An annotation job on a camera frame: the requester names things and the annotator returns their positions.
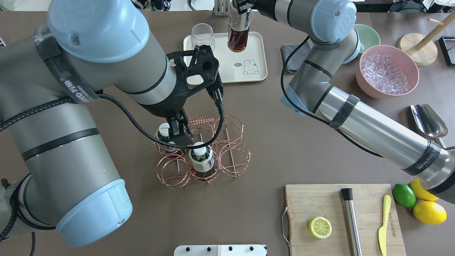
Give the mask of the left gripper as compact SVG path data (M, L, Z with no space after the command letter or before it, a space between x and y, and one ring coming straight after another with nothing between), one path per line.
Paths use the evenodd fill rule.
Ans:
M170 125L170 140L184 146L191 145L194 137L183 109L186 100L187 96L169 96L159 103L149 105L149 111L153 115L165 118Z

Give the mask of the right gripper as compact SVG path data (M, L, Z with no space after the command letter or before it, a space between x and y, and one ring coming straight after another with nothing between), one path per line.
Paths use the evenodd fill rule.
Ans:
M232 4L237 13L244 14L247 12L248 9L256 10L255 7L256 0L233 0Z

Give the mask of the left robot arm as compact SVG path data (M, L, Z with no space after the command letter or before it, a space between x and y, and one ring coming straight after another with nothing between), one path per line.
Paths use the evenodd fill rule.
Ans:
M1 126L29 174L1 189L1 239L57 230L73 247L113 232L132 203L86 103L116 86L183 116L187 86L130 0L54 0L47 25L1 50Z

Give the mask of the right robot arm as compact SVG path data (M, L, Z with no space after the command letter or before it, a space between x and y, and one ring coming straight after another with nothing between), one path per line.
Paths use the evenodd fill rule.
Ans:
M321 121L359 141L373 154L389 159L416 177L440 199L454 203L454 151L414 133L395 120L331 84L340 65L359 53L354 29L356 6L349 0L235 0L243 14L263 16L305 32L314 47L291 82L281 85L281 101L300 114Z

